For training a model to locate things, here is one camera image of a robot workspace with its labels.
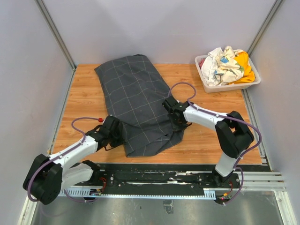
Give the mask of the dark grey checked pillowcase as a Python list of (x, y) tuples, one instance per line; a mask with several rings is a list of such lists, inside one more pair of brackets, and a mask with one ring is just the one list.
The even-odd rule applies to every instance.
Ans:
[(175, 132), (162, 103), (169, 86), (147, 56), (126, 56), (95, 68), (108, 115), (123, 124), (128, 158), (150, 157), (179, 144), (183, 131)]

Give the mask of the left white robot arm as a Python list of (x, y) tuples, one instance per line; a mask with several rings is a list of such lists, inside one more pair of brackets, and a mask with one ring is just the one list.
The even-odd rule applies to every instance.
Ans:
[(124, 143), (123, 124), (113, 116), (99, 118), (98, 122), (100, 125), (86, 133), (78, 130), (82, 138), (64, 150), (34, 158), (22, 185), (29, 200), (47, 205), (72, 185), (87, 182), (94, 186), (100, 181), (107, 184), (100, 174), (100, 167), (83, 158), (107, 146), (111, 149), (121, 146)]

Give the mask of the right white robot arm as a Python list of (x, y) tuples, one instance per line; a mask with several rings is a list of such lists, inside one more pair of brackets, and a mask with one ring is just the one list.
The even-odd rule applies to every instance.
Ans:
[(219, 188), (228, 184), (238, 157), (254, 141), (254, 136), (242, 116), (236, 111), (229, 114), (218, 113), (188, 101), (181, 103), (172, 96), (166, 98), (162, 106), (167, 110), (175, 132), (185, 130), (192, 123), (216, 132), (223, 153), (213, 170), (212, 182)]

